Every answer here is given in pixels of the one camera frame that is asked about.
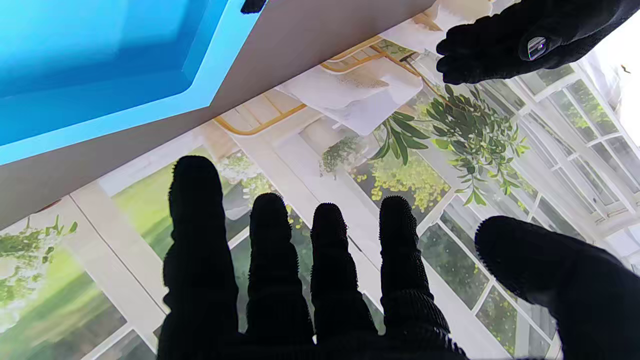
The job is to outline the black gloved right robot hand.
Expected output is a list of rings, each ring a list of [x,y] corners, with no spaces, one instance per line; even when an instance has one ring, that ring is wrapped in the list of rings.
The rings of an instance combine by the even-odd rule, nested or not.
[[[310,232],[311,316],[298,277],[288,212],[264,193],[250,214],[247,330],[226,239],[223,191],[206,157],[181,157],[168,192],[173,244],[163,262],[169,314],[160,360],[465,360],[430,291],[417,223],[400,196],[382,201],[379,335],[358,289],[337,205],[322,203]],[[603,248],[508,216],[477,228],[478,258],[515,296],[557,322],[565,360],[637,360],[639,277]]]

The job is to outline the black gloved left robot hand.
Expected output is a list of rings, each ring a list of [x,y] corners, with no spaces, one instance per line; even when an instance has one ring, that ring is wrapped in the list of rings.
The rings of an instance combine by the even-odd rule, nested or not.
[[[451,27],[436,46],[450,85],[557,69],[587,55],[639,11],[637,0],[522,0]]]

